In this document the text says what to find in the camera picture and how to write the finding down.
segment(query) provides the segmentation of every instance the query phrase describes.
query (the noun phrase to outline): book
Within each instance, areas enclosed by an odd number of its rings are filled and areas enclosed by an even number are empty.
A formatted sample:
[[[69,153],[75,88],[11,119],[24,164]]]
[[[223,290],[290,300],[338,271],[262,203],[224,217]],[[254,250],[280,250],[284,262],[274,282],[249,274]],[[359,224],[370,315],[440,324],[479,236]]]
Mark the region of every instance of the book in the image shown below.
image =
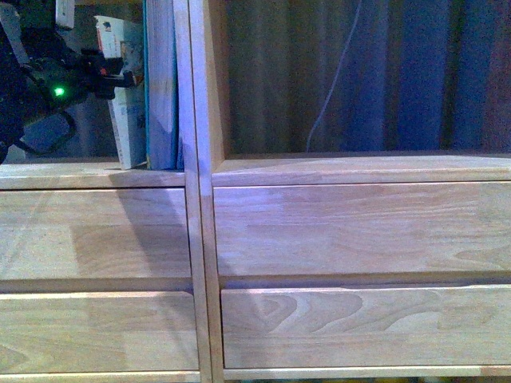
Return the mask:
[[[121,57],[122,72],[131,71],[137,79],[133,88],[115,88],[115,99],[109,101],[121,168],[130,169],[146,161],[144,29],[119,18],[95,18],[98,43],[105,58]]]
[[[172,1],[145,1],[147,159],[151,169],[181,169]]]

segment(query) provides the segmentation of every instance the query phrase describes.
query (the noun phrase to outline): white book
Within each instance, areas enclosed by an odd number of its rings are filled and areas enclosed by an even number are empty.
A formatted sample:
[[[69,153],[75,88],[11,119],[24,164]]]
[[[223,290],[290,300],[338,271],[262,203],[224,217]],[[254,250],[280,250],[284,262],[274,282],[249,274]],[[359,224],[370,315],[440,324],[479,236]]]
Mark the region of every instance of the white book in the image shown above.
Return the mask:
[[[105,58],[121,57],[122,72],[131,71],[137,78],[133,88],[115,89],[109,101],[117,153],[123,169],[134,168],[146,161],[144,30],[143,26],[119,18],[95,16],[100,50]]]

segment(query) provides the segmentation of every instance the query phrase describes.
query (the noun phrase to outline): blue curtain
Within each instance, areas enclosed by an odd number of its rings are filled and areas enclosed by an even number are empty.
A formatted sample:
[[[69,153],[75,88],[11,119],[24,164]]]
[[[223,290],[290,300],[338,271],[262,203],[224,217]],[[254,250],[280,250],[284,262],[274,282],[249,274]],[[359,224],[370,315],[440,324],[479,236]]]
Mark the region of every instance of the blue curtain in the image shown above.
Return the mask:
[[[227,4],[235,152],[303,152],[358,0]],[[362,0],[312,151],[506,147],[485,138],[506,20],[491,0]]]

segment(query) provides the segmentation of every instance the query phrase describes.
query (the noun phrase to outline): vertical divider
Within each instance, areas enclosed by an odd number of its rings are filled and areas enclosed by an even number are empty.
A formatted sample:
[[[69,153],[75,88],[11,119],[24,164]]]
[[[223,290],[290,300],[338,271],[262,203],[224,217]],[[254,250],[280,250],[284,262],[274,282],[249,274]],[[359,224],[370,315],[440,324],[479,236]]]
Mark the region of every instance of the vertical divider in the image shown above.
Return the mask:
[[[185,193],[192,266],[193,293],[199,350],[200,380],[212,381],[212,350],[208,320],[208,296],[204,268],[203,221],[200,207],[197,158],[196,110],[192,75],[192,41],[188,0],[173,0],[179,87],[179,126],[183,129]]]
[[[212,173],[228,151],[228,77],[225,5],[220,0],[189,0],[193,96],[205,292],[212,379],[224,381],[220,287],[216,263],[216,231]]]

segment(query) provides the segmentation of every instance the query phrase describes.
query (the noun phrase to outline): wooden shelf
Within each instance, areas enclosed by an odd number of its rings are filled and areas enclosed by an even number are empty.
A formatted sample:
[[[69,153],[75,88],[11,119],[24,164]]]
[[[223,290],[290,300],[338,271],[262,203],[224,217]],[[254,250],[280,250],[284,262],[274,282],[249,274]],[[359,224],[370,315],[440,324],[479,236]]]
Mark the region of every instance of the wooden shelf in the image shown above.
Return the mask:
[[[65,164],[3,164],[0,190],[91,188],[174,188],[184,186],[184,173],[121,170],[116,161]]]
[[[225,160],[214,187],[511,180],[499,155],[266,158]]]

